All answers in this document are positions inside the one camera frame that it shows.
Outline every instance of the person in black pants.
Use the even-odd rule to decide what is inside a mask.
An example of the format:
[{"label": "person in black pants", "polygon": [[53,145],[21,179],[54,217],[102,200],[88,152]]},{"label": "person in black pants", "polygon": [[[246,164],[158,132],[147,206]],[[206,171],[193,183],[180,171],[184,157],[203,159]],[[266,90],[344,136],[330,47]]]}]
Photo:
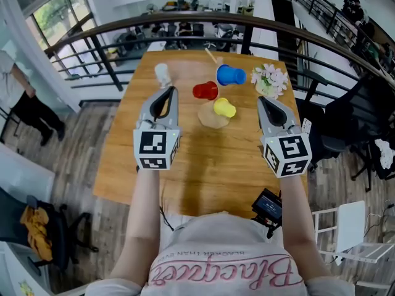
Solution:
[{"label": "person in black pants", "polygon": [[31,86],[26,75],[18,68],[14,60],[1,50],[0,101],[3,105],[8,106],[26,125],[40,131],[42,146],[48,143],[53,134],[49,127],[57,131],[59,141],[63,140],[65,124],[36,97],[36,90]]},{"label": "person in black pants", "polygon": [[42,103],[35,95],[33,97],[29,97],[27,93],[24,92],[12,111],[26,125],[30,125],[40,131],[42,135],[42,146],[47,144],[53,134],[52,129],[48,128],[48,126],[57,131],[59,141],[63,140],[65,135],[64,123],[59,119],[54,111]]}]

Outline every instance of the red cup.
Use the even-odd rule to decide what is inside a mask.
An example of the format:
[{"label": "red cup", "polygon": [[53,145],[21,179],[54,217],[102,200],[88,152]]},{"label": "red cup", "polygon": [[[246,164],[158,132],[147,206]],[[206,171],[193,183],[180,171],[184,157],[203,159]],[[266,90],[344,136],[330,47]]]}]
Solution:
[{"label": "red cup", "polygon": [[214,100],[218,96],[218,86],[213,81],[197,84],[192,90],[193,96],[198,99]]}]

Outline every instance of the small screen device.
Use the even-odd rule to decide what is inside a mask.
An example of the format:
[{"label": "small screen device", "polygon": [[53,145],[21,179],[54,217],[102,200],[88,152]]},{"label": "small screen device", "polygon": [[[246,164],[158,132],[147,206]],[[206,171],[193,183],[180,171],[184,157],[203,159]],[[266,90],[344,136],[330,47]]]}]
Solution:
[{"label": "small screen device", "polygon": [[257,213],[257,216],[252,218],[252,220],[268,227],[267,238],[271,238],[274,230],[279,228],[282,223],[283,205],[281,198],[268,189],[264,189],[252,204],[252,211]]}]

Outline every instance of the wooden floor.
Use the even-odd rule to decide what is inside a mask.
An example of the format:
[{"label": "wooden floor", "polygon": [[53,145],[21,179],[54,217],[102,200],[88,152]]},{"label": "wooden floor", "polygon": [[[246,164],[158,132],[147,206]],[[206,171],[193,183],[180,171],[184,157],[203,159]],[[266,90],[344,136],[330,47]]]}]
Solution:
[{"label": "wooden floor", "polygon": [[[89,238],[91,234],[91,243],[100,249],[99,253],[78,248],[78,265],[70,265],[65,273],[51,267],[54,292],[63,292],[95,279],[105,278],[120,255],[129,207],[92,195],[101,149],[117,106],[116,103],[86,103],[78,115],[69,115],[65,119],[67,134],[62,143],[54,135],[46,147],[40,147],[39,132],[25,125],[21,125],[19,136],[15,138],[12,135],[13,123],[8,125],[3,137],[8,147],[18,149],[26,158],[55,172],[52,202],[57,207],[62,203],[68,205],[69,222],[81,212],[90,212],[93,216],[85,231],[83,227],[80,228],[80,235],[81,238]],[[337,159],[322,161],[316,173],[309,174],[309,202],[312,210],[364,200],[369,213],[381,214],[385,200],[395,200],[395,179],[381,181],[373,177],[372,191],[365,193],[366,174],[355,182],[350,179],[351,173],[355,173],[361,165],[360,160],[349,152]],[[322,226],[329,226],[333,218],[334,216],[329,216],[323,220]],[[377,223],[378,220],[378,217],[371,216],[369,225]],[[389,217],[383,229],[395,230],[393,224],[395,217]],[[373,227],[367,239],[376,242],[382,233],[382,229]],[[327,247],[328,239],[330,238],[319,239],[322,249]],[[395,262],[386,261],[388,258],[395,258],[395,250],[375,265],[346,260],[341,266],[336,266],[335,263],[328,266],[334,275],[351,282],[360,279],[389,283],[395,279]],[[357,288],[357,295],[373,294],[371,290]]]}]

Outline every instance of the clothing pile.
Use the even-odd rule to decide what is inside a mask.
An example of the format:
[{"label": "clothing pile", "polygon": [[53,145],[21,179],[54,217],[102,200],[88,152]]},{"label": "clothing pile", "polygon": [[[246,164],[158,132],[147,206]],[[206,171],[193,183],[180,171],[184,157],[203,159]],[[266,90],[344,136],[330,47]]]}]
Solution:
[{"label": "clothing pile", "polygon": [[391,165],[393,164],[395,150],[392,150],[390,148],[388,141],[376,139],[375,144],[380,149],[381,152],[381,157],[380,157],[381,166],[383,167],[383,169],[390,169]]},{"label": "clothing pile", "polygon": [[47,238],[45,226],[49,218],[46,211],[39,207],[38,209],[27,206],[20,218],[20,223],[28,229],[28,243],[33,251],[45,261],[52,261],[52,243]]}]

